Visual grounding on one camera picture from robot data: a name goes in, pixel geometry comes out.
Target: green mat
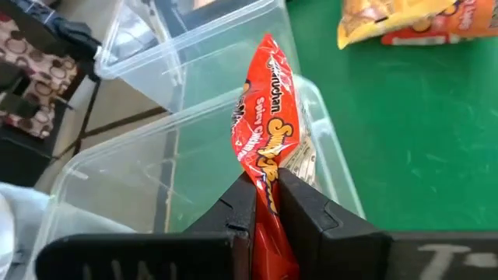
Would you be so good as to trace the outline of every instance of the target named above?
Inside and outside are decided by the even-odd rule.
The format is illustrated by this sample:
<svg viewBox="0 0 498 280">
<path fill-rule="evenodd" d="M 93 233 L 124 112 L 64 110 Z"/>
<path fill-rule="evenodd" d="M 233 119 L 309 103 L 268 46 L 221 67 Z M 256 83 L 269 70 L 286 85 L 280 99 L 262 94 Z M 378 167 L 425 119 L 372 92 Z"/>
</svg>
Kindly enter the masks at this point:
<svg viewBox="0 0 498 280">
<path fill-rule="evenodd" d="M 498 40 L 339 51 L 340 1 L 288 4 L 367 218 L 384 229 L 498 229 Z"/>
</svg>

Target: brown polka dot fabric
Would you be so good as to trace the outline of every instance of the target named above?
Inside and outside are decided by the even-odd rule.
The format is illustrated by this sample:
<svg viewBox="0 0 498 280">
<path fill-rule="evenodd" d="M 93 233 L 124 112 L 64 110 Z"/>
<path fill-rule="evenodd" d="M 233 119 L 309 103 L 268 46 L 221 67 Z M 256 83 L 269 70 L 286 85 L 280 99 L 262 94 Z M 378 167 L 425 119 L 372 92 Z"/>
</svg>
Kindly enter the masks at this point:
<svg viewBox="0 0 498 280">
<path fill-rule="evenodd" d="M 0 111 L 4 123 L 32 136 L 46 138 L 54 125 L 55 100 L 71 85 L 78 69 L 73 59 L 44 54 L 29 44 L 16 23 L 0 12 L 0 60 L 16 64 L 33 81 L 24 93 L 30 102 L 39 103 L 40 111 L 31 119 Z"/>
</svg>

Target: yellow snack bag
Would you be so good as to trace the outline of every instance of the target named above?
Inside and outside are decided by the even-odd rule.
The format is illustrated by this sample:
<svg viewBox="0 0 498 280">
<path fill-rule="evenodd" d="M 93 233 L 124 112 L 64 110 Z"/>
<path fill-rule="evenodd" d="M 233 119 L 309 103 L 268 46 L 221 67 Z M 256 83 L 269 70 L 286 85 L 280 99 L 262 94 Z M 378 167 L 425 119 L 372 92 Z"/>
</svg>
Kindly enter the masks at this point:
<svg viewBox="0 0 498 280">
<path fill-rule="evenodd" d="M 342 0 L 338 47 L 379 36 L 434 16 L 456 0 Z"/>
</svg>

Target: chip bag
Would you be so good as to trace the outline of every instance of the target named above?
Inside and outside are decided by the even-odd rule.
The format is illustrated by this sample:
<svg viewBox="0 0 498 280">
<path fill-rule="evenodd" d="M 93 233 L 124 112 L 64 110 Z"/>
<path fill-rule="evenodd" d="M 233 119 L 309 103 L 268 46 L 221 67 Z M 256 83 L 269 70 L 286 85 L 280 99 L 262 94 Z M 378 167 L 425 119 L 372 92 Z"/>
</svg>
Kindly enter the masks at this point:
<svg viewBox="0 0 498 280">
<path fill-rule="evenodd" d="M 253 279 L 298 279 L 299 267 L 278 216 L 278 168 L 305 139 L 293 73 L 266 35 L 251 62 L 232 116 L 232 146 L 253 180 L 258 198 Z"/>
<path fill-rule="evenodd" d="M 455 0 L 342 0 L 338 47 L 409 26 L 451 6 Z"/>
<path fill-rule="evenodd" d="M 475 37 L 498 36 L 498 1 L 458 0 L 433 18 L 382 37 L 383 44 L 454 44 Z"/>
</svg>

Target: green table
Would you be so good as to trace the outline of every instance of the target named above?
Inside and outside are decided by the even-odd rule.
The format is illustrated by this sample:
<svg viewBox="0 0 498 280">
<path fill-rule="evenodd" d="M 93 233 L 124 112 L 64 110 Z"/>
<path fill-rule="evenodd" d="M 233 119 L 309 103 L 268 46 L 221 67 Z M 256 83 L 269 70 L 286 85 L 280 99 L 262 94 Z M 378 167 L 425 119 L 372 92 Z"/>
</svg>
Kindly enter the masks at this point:
<svg viewBox="0 0 498 280">
<path fill-rule="evenodd" d="M 340 1 L 288 4 L 367 218 L 384 229 L 498 229 L 498 40 L 336 46 Z"/>
</svg>

